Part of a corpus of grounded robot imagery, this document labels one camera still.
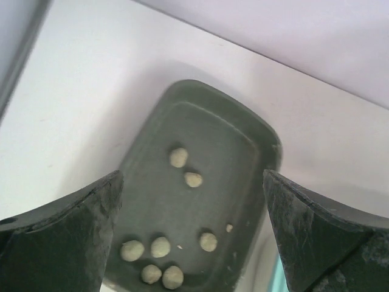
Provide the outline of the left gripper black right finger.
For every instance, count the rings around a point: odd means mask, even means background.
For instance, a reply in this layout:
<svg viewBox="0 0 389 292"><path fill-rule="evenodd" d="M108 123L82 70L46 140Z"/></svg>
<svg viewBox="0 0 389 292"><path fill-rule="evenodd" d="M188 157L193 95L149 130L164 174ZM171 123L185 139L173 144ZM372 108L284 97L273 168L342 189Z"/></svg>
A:
<svg viewBox="0 0 389 292"><path fill-rule="evenodd" d="M289 291L388 291L388 219L273 170L263 190Z"/></svg>

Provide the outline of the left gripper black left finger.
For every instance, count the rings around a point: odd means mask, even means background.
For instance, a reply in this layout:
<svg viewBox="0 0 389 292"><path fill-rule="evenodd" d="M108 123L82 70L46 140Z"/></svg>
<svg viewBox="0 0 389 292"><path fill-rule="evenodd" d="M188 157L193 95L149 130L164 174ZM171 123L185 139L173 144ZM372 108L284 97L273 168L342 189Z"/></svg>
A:
<svg viewBox="0 0 389 292"><path fill-rule="evenodd" d="M99 291L121 207L114 171L1 220L1 291Z"/></svg>

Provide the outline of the grey plastic bin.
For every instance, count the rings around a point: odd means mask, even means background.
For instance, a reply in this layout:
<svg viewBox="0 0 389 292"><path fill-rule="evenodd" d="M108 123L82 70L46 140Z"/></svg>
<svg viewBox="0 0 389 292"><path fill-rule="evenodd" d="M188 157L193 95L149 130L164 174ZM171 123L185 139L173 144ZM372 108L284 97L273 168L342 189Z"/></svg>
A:
<svg viewBox="0 0 389 292"><path fill-rule="evenodd" d="M169 160L179 147L188 151L182 168ZM260 116L203 82L173 83L122 162L122 208L105 283L117 291L163 291L161 282L144 283L141 272L149 264L176 265L184 274L181 291L235 291L264 219L263 172L280 164L280 140ZM189 187L185 172L200 174L202 184ZM199 244L205 232L217 238L213 252ZM171 251L156 259L151 243L158 237ZM145 250L127 262L120 248L131 240Z"/></svg>

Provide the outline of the teal litter box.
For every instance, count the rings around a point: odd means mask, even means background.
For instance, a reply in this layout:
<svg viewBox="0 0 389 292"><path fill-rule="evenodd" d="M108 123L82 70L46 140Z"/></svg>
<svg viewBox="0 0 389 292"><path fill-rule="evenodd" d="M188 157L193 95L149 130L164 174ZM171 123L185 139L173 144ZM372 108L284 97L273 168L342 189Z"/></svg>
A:
<svg viewBox="0 0 389 292"><path fill-rule="evenodd" d="M268 292L288 292L289 291L287 288L282 262L279 257L276 258L267 291Z"/></svg>

